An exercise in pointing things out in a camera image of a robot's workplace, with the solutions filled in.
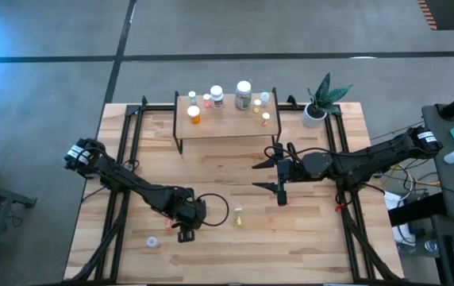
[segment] green leaf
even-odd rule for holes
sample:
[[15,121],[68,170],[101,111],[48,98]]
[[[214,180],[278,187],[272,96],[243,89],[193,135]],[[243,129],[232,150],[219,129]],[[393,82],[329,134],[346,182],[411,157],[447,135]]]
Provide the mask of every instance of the green leaf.
[[312,93],[310,88],[306,88],[308,90],[308,95],[310,95],[310,100],[312,101],[312,104],[317,104],[317,98],[315,97],[315,94]]
[[337,115],[340,115],[341,112],[340,112],[340,108],[338,108],[338,106],[325,106],[325,107],[319,107],[322,111],[326,112],[326,113],[329,113],[329,114],[337,114]]
[[315,97],[317,98],[317,102],[320,102],[322,98],[326,97],[329,92],[329,82],[331,81],[331,73],[328,72],[327,75],[325,75],[324,79],[321,82],[321,85],[317,89],[317,92],[315,92]]
[[348,87],[340,87],[340,88],[335,88],[331,92],[329,92],[328,96],[321,98],[318,100],[318,105],[319,106],[330,106],[333,103],[337,102],[341,98],[343,98],[347,92],[351,89],[352,84],[349,85]]

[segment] concrete floor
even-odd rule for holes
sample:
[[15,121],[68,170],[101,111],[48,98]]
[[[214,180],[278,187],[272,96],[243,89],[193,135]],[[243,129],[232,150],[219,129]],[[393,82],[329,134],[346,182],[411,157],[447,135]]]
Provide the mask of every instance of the concrete floor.
[[[128,3],[0,0],[0,56],[112,56]],[[415,51],[454,51],[454,31],[429,29],[415,0],[140,0],[125,54]],[[15,210],[24,224],[3,236],[0,285],[63,276],[84,185],[63,169],[63,155],[95,136],[112,66],[0,64],[0,186],[38,197],[36,208]],[[420,121],[423,105],[454,99],[453,57],[123,63],[113,102],[171,102],[174,90],[202,93],[217,83],[229,91],[241,79],[306,101],[306,88],[327,72],[333,87],[354,84],[344,101],[362,103],[371,137]],[[403,266],[411,280],[437,282],[430,263]]]

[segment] red clamp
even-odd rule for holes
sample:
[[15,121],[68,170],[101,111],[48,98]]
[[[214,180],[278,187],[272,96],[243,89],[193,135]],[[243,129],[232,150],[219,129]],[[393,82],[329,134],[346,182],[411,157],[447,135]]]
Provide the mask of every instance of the red clamp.
[[340,211],[341,209],[343,209],[345,207],[345,204],[341,203],[339,204],[337,207],[335,207],[335,211],[338,212]]

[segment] wooden shelf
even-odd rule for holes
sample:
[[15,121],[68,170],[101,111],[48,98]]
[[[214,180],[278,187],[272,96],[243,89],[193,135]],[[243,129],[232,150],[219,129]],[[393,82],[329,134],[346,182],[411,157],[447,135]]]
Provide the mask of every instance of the wooden shelf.
[[[234,105],[235,95],[224,95],[221,109],[205,108],[201,95],[197,95],[197,106],[201,109],[201,122],[192,124],[187,114],[190,100],[187,95],[177,98],[175,135],[178,139],[215,138],[215,137],[250,137],[275,136],[279,133],[278,114],[275,95],[270,92],[269,102],[253,112],[253,100],[260,98],[260,93],[252,94],[252,105],[247,110],[239,110]],[[262,125],[262,114],[268,112],[271,117],[266,126]]]

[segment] small vial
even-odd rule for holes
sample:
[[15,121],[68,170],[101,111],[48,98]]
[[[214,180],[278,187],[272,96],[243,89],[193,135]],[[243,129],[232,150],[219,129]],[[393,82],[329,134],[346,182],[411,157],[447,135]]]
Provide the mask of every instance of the small vial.
[[234,209],[234,227],[243,225],[243,209],[237,207]]
[[190,116],[190,122],[198,124],[201,121],[201,110],[198,106],[190,106],[187,110],[188,116]]
[[164,228],[165,228],[165,230],[172,229],[172,221],[169,218],[165,218]]
[[204,107],[205,108],[210,108],[213,104],[211,103],[211,95],[205,94],[202,96],[204,99]]
[[210,90],[213,108],[220,109],[224,106],[224,91],[220,86],[213,86]]
[[146,241],[146,245],[149,248],[157,248],[160,246],[160,243],[158,243],[158,239],[156,239],[155,237],[149,237]]
[[195,97],[195,91],[190,91],[188,93],[188,98],[190,99],[190,105],[197,105],[197,98]]
[[260,94],[260,101],[262,107],[266,107],[269,103],[269,94],[266,91]]
[[268,112],[264,112],[262,114],[262,126],[266,126],[267,125],[267,123],[269,122],[269,118],[270,118],[270,116],[269,116]]
[[253,113],[259,113],[260,111],[260,99],[253,101]]

